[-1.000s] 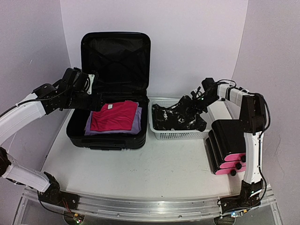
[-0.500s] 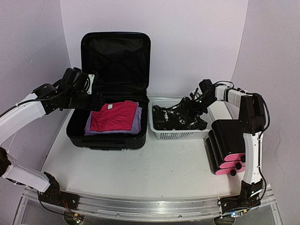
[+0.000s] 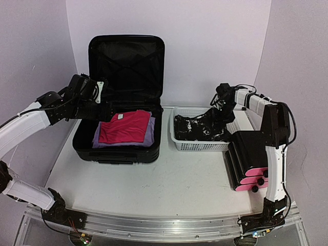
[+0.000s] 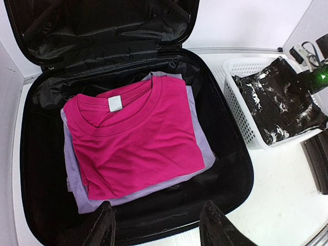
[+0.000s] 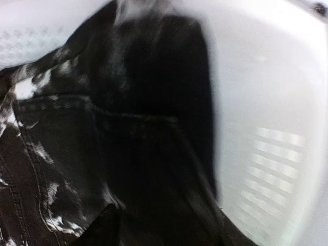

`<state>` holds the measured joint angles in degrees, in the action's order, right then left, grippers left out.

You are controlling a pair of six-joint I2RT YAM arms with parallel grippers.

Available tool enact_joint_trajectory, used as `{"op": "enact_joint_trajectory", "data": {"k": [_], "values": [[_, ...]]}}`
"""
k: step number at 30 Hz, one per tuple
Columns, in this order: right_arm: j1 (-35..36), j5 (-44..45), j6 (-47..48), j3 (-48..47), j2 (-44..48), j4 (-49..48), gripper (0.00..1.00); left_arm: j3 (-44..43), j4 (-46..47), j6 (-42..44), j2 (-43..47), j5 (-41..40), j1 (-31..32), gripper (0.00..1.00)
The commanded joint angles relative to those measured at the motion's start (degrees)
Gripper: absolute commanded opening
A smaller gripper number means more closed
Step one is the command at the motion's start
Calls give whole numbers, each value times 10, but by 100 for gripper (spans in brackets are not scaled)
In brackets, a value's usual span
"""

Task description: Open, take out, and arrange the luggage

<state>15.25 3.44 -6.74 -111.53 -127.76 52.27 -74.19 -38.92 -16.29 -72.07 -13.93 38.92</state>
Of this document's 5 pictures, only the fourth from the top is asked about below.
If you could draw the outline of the black ribbed hard-shell suitcase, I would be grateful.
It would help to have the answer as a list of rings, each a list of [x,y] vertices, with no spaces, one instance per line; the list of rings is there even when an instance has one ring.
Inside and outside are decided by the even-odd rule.
[[[5,1],[41,67],[24,104],[20,188],[43,245],[84,245],[115,211],[115,245],[199,227],[249,196],[251,159],[214,75],[182,47],[199,1]]]

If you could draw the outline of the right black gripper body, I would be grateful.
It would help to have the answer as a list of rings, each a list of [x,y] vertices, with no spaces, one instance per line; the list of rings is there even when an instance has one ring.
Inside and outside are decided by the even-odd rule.
[[[320,66],[310,72],[303,71],[298,74],[301,85],[306,91],[315,94],[327,87],[327,59],[320,63]]]

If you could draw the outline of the black pouch with pink end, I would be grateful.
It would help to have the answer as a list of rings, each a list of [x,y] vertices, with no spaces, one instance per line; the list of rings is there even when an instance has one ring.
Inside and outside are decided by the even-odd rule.
[[[301,143],[317,190],[327,195],[327,130]]]

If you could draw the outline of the black white patterned pouch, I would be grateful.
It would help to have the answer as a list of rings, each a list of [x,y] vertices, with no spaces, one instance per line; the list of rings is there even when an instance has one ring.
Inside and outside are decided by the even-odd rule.
[[[233,80],[267,145],[326,129],[327,116],[313,102],[302,74],[284,58],[276,58],[253,75],[235,75]]]

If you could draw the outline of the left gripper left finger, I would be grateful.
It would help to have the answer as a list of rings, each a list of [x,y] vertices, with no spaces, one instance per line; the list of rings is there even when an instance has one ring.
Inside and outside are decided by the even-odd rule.
[[[84,245],[115,245],[116,220],[111,204],[103,202],[95,213],[97,216]]]

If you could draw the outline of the white perforated plastic basket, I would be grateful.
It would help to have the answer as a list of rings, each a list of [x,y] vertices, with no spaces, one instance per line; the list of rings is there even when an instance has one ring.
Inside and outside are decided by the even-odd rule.
[[[320,129],[311,129],[272,145],[267,145],[262,139],[251,112],[233,80],[233,76],[245,77],[258,73],[274,59],[275,57],[237,57],[228,58],[222,62],[223,94],[249,149],[263,149],[274,152],[289,145],[299,144],[322,132]]]

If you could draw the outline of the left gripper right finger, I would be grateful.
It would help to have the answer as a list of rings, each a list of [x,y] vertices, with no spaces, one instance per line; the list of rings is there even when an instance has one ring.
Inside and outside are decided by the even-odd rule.
[[[245,246],[254,243],[244,236],[215,204],[207,201],[200,213],[200,241],[205,246]]]

